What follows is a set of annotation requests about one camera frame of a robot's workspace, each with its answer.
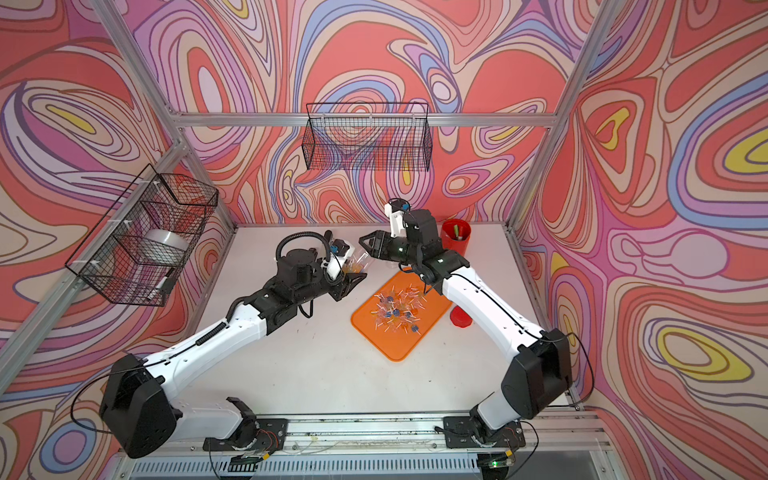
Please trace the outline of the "white lid jar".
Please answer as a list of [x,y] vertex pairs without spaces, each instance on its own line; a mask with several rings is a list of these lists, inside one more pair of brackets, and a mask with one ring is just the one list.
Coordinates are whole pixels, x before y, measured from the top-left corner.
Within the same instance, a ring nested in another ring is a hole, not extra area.
[[345,275],[367,273],[372,263],[373,258],[366,251],[356,250],[345,260],[343,272]]

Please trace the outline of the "candies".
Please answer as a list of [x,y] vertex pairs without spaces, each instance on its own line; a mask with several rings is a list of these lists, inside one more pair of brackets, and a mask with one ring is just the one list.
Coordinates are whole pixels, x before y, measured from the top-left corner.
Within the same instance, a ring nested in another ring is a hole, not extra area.
[[404,332],[422,335],[420,314],[426,307],[425,294],[408,286],[378,292],[374,295],[374,329],[384,332]]

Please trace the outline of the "red jar lid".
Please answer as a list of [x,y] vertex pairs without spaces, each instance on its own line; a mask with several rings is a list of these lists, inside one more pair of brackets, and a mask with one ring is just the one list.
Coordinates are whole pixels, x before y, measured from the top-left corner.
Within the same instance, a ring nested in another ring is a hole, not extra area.
[[472,317],[461,307],[455,306],[449,315],[452,324],[458,328],[468,328],[473,324]]

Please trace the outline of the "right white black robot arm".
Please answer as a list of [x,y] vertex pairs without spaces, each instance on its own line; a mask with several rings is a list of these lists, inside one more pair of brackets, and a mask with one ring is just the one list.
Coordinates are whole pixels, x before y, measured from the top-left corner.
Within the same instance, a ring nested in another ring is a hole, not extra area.
[[467,438],[488,444],[504,428],[535,418],[572,386],[566,334],[544,330],[487,286],[464,256],[443,246],[429,210],[396,198],[384,211],[389,229],[359,239],[366,253],[396,263],[460,307],[509,362],[500,386],[470,410]]

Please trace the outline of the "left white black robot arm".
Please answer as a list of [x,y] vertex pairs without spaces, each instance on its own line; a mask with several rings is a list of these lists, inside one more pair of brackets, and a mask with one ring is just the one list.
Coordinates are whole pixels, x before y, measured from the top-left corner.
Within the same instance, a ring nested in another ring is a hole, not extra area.
[[128,354],[109,373],[99,416],[133,459],[168,441],[211,439],[234,450],[250,448],[260,429],[256,414],[239,398],[212,407],[183,406],[177,397],[196,378],[246,345],[274,333],[328,295],[340,301],[366,278],[346,273],[344,257],[321,259],[313,249],[293,249],[277,260],[277,272],[256,292],[237,298],[223,319],[141,359]]

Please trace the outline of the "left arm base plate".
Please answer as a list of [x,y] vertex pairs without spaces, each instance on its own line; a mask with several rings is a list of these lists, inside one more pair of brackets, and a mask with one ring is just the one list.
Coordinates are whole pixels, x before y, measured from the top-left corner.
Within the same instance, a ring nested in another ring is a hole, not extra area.
[[284,448],[287,418],[262,418],[243,420],[236,430],[225,439],[207,437],[203,442],[206,452],[246,452],[272,454]]

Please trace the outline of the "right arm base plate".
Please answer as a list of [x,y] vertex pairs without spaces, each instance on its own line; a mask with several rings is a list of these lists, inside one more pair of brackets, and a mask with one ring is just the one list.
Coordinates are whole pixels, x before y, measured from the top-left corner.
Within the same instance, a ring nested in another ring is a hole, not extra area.
[[526,446],[526,439],[519,422],[509,422],[492,429],[479,418],[471,416],[446,416],[435,431],[444,436],[449,449],[505,448],[516,451]]

